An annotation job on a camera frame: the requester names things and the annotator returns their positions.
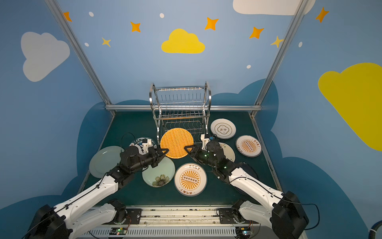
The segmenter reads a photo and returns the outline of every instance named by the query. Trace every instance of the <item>orange star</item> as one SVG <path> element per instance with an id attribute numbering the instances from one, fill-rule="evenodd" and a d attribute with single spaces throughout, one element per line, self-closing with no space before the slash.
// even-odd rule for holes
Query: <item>orange star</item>
<path id="1" fill-rule="evenodd" d="M 318 15 L 316 17 L 317 20 L 320 20 L 320 23 L 322 22 L 322 20 L 324 19 L 325 15 L 328 14 L 329 11 L 325 11 L 324 8 L 322 8 L 321 12 L 320 12 L 320 15 Z"/>
<path id="2" fill-rule="evenodd" d="M 249 38 L 253 38 L 253 37 L 256 37 L 257 39 L 260 37 L 260 33 L 264 30 L 264 28 L 262 29 L 257 29 L 257 28 L 253 28 L 253 33 L 252 35 L 249 37 Z"/>
<path id="3" fill-rule="evenodd" d="M 215 30 L 215 25 L 216 25 L 217 21 L 218 21 L 218 19 L 211 20 L 211 19 L 207 18 L 207 25 L 206 25 L 205 30 L 207 30 L 207 29 Z"/>
<path id="4" fill-rule="evenodd" d="M 70 19 L 70 17 L 69 17 L 69 12 L 64 13 L 64 16 L 65 16 L 65 18 L 66 18 L 68 21 L 71 21 L 71 19 Z"/>
<path id="5" fill-rule="evenodd" d="M 131 25 L 133 26 L 133 29 L 131 29 L 131 32 L 133 32 L 133 31 L 137 31 L 139 33 L 141 32 L 139 29 L 140 23 L 135 24 L 135 23 L 131 22 Z"/>

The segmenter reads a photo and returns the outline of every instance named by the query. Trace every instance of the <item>dark green table mat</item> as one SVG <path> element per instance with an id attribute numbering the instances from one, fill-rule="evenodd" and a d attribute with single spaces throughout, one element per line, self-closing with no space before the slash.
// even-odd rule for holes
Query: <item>dark green table mat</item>
<path id="1" fill-rule="evenodd" d="M 251 119 L 247 112 L 211 112 L 209 125 L 219 118 L 232 121 L 236 126 L 236 134 L 233 138 L 219 142 L 231 146 L 235 152 L 235 162 L 246 162 L 251 165 L 259 176 L 259 180 L 272 188 L 276 188 L 268 164 L 261 153 L 259 156 L 250 158 L 242 155 L 235 146 L 236 139 L 241 135 L 252 135 L 257 138 Z M 151 112 L 118 112 L 105 137 L 102 148 L 121 145 L 121 137 L 131 132 L 135 137 L 150 137 L 156 140 L 156 126 Z M 133 137 L 127 134 L 123 137 L 122 147 L 128 147 L 133 141 Z M 173 159 L 175 168 L 189 162 L 194 162 L 190 156 L 181 159 Z M 108 196 L 97 205 L 102 205 L 110 199 L 116 198 L 125 205 L 231 205 L 237 200 L 250 200 L 257 203 L 249 196 L 240 194 L 232 185 L 224 184 L 216 178 L 211 168 L 203 166 L 207 173 L 207 186 L 204 191 L 194 197 L 187 197 L 180 194 L 174 185 L 173 180 L 163 187 L 154 188 L 147 185 L 142 179 L 142 173 L 136 173 L 133 181 L 123 189 Z M 99 179 L 89 176 L 85 188 L 90 187 Z"/>

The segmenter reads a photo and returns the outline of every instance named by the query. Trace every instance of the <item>flower design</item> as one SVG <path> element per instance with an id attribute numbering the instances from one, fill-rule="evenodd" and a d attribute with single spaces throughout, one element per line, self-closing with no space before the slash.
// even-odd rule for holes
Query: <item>flower design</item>
<path id="1" fill-rule="evenodd" d="M 155 182 L 152 182 L 152 185 L 154 187 L 161 187 L 163 185 L 166 185 L 169 181 L 170 181 L 170 178 L 162 174 L 161 176 L 155 178 Z"/>

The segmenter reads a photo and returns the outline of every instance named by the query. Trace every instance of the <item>wire rack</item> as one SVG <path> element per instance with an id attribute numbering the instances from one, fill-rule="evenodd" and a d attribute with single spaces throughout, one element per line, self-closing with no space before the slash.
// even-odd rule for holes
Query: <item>wire rack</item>
<path id="1" fill-rule="evenodd" d="M 201 134 L 208 132 L 211 90 L 204 86 L 156 88 L 151 84 L 150 105 L 157 126 L 157 141 L 172 128 L 184 128 L 201 143 Z"/>

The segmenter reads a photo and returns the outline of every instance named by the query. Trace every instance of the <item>ceramic plate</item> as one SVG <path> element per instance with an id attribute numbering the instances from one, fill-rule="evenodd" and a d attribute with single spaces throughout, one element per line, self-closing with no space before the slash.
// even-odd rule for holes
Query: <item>ceramic plate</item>
<path id="1" fill-rule="evenodd" d="M 97 178 L 102 178 L 105 173 L 114 168 L 120 161 L 121 147 L 109 146 L 98 151 L 90 160 L 89 171 Z"/>
<path id="2" fill-rule="evenodd" d="M 256 157 L 261 153 L 260 142 L 252 136 L 243 135 L 237 138 L 236 148 L 245 156 Z"/>
<path id="3" fill-rule="evenodd" d="M 151 187 L 161 187 L 168 184 L 175 174 L 175 165 L 171 159 L 164 157 L 162 161 L 152 168 L 142 172 L 143 181 Z"/>
<path id="4" fill-rule="evenodd" d="M 175 187 L 184 196 L 196 196 L 203 192 L 207 185 L 207 175 L 204 169 L 195 164 L 187 163 L 178 168 L 174 177 Z"/>
<path id="5" fill-rule="evenodd" d="M 235 162 L 235 153 L 233 149 L 226 143 L 219 142 L 220 146 L 223 148 L 223 152 L 225 155 L 225 158 L 231 160 L 232 162 Z"/>
<path id="6" fill-rule="evenodd" d="M 216 134 L 218 138 L 232 138 L 236 133 L 235 125 L 227 119 L 217 119 L 211 124 L 211 132 Z"/>
<path id="7" fill-rule="evenodd" d="M 154 141 L 152 138 L 149 138 L 149 137 L 141 137 L 141 138 L 137 138 L 136 140 L 134 140 L 129 146 L 135 146 L 139 149 L 139 153 L 140 154 L 144 154 L 140 148 L 140 145 L 142 146 L 142 141 L 143 140 L 151 140 L 151 143 L 152 145 L 154 146 L 154 148 L 157 148 L 157 142 Z"/>

